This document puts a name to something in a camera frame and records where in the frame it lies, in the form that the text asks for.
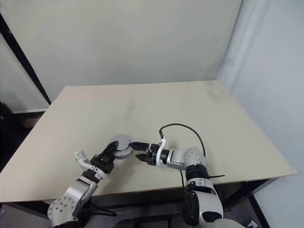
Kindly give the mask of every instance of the gray floor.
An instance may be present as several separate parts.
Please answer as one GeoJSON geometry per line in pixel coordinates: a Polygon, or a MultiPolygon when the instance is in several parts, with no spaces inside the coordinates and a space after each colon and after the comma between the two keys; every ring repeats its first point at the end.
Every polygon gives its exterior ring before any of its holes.
{"type": "MultiPolygon", "coordinates": [[[[114,210],[117,217],[104,217],[104,216],[92,216],[85,226],[85,228],[113,228],[113,226],[122,219],[138,218],[147,215],[165,214],[168,211],[174,209],[180,210],[181,205],[178,203],[162,204],[157,207],[129,207],[123,209],[114,210]]],[[[258,223],[257,217],[251,207],[248,200],[235,206],[231,211],[224,213],[224,217],[227,219],[233,219],[243,226],[254,220],[258,227],[261,228],[258,223]]],[[[0,212],[0,228],[48,228],[50,222],[47,219],[40,218],[26,212],[17,210],[15,208],[3,205],[0,212]]],[[[167,221],[160,221],[154,223],[142,223],[142,228],[167,228],[167,221]]],[[[190,228],[180,218],[180,215],[176,216],[176,219],[172,222],[172,228],[190,228]]]]}

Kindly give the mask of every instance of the floor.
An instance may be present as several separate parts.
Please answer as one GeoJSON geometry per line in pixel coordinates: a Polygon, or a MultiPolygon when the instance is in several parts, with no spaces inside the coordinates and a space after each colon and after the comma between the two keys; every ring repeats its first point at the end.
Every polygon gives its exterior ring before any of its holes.
{"type": "MultiPolygon", "coordinates": [[[[31,128],[35,125],[37,120],[42,114],[34,114],[29,115],[14,115],[20,120],[23,127],[25,128],[25,133],[28,134],[31,128]]],[[[1,156],[1,169],[4,167],[7,161],[4,161],[1,156]]],[[[227,185],[227,191],[229,194],[233,192],[234,186],[227,185]]],[[[104,217],[104,216],[91,216],[88,223],[86,224],[86,228],[112,228],[114,225],[122,220],[122,219],[131,219],[131,218],[139,218],[146,216],[155,216],[162,214],[170,214],[172,211],[181,212],[181,203],[164,203],[161,205],[146,205],[144,207],[128,207],[122,209],[115,209],[118,216],[117,217],[104,217]]],[[[233,219],[243,226],[247,227],[251,220],[254,220],[258,224],[258,228],[261,228],[257,216],[252,209],[252,206],[248,200],[245,200],[235,206],[231,211],[224,212],[224,218],[233,219]]],[[[20,211],[18,209],[12,208],[7,205],[2,205],[0,210],[0,228],[48,228],[50,225],[49,220],[40,218],[26,212],[20,211]]],[[[159,221],[159,222],[147,222],[141,223],[140,227],[142,228],[167,228],[167,221],[159,221]]],[[[181,214],[176,214],[175,219],[172,221],[172,228],[187,228],[185,222],[181,218],[181,214]]]]}

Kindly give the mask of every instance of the black wire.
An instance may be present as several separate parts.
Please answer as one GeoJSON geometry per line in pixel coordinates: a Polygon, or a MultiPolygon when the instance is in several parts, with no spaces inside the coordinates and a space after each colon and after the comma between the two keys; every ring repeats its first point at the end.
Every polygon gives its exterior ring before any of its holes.
{"type": "Polygon", "coordinates": [[[218,175],[218,176],[209,176],[209,178],[217,178],[217,177],[224,177],[225,175],[218,175]]]}
{"type": "Polygon", "coordinates": [[[206,157],[205,146],[204,146],[204,143],[203,143],[203,141],[202,141],[200,135],[199,135],[194,129],[192,129],[191,127],[189,127],[189,126],[187,126],[187,125],[184,125],[184,124],[181,124],[181,123],[175,123],[175,124],[174,124],[174,123],[171,123],[171,124],[165,125],[165,126],[161,127],[160,130],[159,130],[160,135],[161,135],[161,138],[163,139],[162,129],[164,129],[164,128],[166,128],[166,127],[174,126],[174,125],[186,127],[186,128],[188,128],[188,129],[192,130],[192,131],[196,134],[196,136],[199,138],[200,144],[201,144],[201,146],[202,146],[202,148],[203,148],[204,157],[206,157]]]}
{"type": "Polygon", "coordinates": [[[183,191],[185,191],[185,185],[184,185],[184,177],[183,177],[183,175],[182,175],[182,172],[181,172],[181,170],[180,170],[180,176],[181,176],[181,182],[182,182],[182,189],[183,189],[183,191]]]}
{"type": "Polygon", "coordinates": [[[107,210],[107,209],[104,209],[104,208],[102,208],[102,207],[99,207],[99,206],[97,206],[96,204],[94,204],[92,201],[90,202],[90,204],[91,204],[94,208],[96,208],[96,209],[98,209],[98,210],[102,210],[102,211],[105,211],[105,212],[108,212],[108,213],[112,214],[111,216],[113,216],[113,217],[116,217],[116,216],[117,216],[117,214],[116,214],[114,211],[107,210]]]}
{"type": "Polygon", "coordinates": [[[92,216],[92,215],[104,215],[104,216],[112,216],[115,217],[113,214],[109,214],[109,213],[102,213],[102,212],[87,212],[82,214],[79,217],[87,217],[87,216],[92,216]]]}

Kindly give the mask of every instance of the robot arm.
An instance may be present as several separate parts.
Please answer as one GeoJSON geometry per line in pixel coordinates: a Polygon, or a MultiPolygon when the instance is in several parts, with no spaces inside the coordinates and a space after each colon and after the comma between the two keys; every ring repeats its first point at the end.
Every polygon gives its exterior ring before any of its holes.
{"type": "Polygon", "coordinates": [[[183,218],[188,225],[205,227],[207,223],[223,218],[223,207],[207,172],[206,158],[196,147],[186,150],[164,149],[166,138],[160,145],[133,142],[135,150],[145,151],[136,157],[149,165],[167,166],[186,172],[186,189],[183,198],[183,218]]]}
{"type": "Polygon", "coordinates": [[[105,150],[89,161],[84,152],[76,152],[76,160],[85,172],[66,192],[48,208],[51,228],[78,228],[78,215],[83,205],[97,189],[97,184],[114,168],[114,152],[118,141],[110,143],[105,150]]]}

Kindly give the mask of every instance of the white wall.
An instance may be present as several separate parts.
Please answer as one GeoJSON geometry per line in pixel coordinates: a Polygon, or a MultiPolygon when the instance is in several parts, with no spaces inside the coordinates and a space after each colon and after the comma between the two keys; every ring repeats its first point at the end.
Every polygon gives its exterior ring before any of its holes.
{"type": "Polygon", "coordinates": [[[48,103],[0,35],[0,101],[12,111],[43,109],[48,103]]]}
{"type": "MultiPolygon", "coordinates": [[[[220,80],[298,171],[256,199],[270,227],[303,227],[304,1],[272,0],[248,50],[239,71],[221,70],[220,80]]],[[[233,68],[237,58],[225,58],[222,67],[233,68]]]]}
{"type": "Polygon", "coordinates": [[[215,79],[241,0],[0,0],[53,101],[64,86],[215,79]]]}

